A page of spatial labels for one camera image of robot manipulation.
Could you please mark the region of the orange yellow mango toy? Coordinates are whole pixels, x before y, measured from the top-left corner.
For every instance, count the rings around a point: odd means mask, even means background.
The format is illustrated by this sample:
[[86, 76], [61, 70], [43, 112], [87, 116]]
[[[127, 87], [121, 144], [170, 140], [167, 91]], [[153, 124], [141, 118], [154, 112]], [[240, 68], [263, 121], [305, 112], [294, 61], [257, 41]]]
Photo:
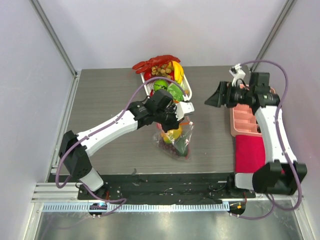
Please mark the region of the orange yellow mango toy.
[[161, 131], [160, 135], [165, 143], [171, 144], [182, 135], [182, 132], [183, 128], [180, 126], [178, 129], [168, 130], [167, 132]]

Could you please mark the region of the clear zip bag orange zipper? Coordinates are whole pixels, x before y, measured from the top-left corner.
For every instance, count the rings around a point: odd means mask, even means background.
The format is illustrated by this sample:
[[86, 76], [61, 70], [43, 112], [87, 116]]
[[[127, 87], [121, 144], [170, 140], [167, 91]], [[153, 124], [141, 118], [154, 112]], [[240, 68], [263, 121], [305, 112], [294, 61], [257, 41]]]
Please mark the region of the clear zip bag orange zipper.
[[186, 120], [179, 124], [178, 129], [164, 132], [161, 124], [157, 123], [156, 132], [152, 137], [153, 144], [177, 161], [188, 161], [194, 126], [192, 121]]

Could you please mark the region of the purple grape bunch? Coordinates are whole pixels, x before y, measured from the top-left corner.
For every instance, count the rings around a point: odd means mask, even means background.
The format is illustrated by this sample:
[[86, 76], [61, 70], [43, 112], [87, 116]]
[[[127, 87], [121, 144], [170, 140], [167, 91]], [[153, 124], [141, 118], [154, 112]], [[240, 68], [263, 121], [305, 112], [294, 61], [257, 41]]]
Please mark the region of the purple grape bunch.
[[172, 143], [166, 143], [163, 139], [158, 142], [158, 147], [163, 150], [165, 153], [172, 156], [176, 155], [176, 148]]

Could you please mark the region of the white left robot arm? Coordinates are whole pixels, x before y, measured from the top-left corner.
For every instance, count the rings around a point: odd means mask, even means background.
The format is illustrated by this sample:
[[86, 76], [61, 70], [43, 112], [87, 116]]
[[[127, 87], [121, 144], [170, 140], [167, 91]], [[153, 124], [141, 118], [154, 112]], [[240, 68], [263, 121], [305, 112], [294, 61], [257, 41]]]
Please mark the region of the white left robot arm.
[[142, 101], [132, 101], [113, 118], [83, 132], [68, 131], [63, 135], [59, 148], [60, 166], [80, 181], [93, 198], [100, 200], [107, 192], [106, 184], [93, 168], [90, 157], [99, 149], [124, 134], [152, 123], [161, 124], [164, 132], [176, 130], [186, 114], [193, 112], [191, 103], [173, 102], [172, 95], [158, 90]]

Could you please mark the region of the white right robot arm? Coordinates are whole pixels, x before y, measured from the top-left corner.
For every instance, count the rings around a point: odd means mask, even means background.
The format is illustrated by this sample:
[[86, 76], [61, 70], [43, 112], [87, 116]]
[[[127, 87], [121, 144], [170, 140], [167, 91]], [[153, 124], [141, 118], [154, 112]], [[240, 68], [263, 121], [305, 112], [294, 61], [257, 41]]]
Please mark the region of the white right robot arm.
[[225, 186], [226, 193], [233, 198], [244, 189], [259, 194], [291, 196], [301, 192], [301, 182], [308, 172], [304, 163], [298, 163], [290, 147], [282, 120], [281, 100], [272, 92], [269, 79], [267, 72], [254, 72], [248, 86], [221, 81], [215, 93], [204, 102], [217, 108], [247, 105], [262, 134], [265, 164], [254, 173], [235, 173]]

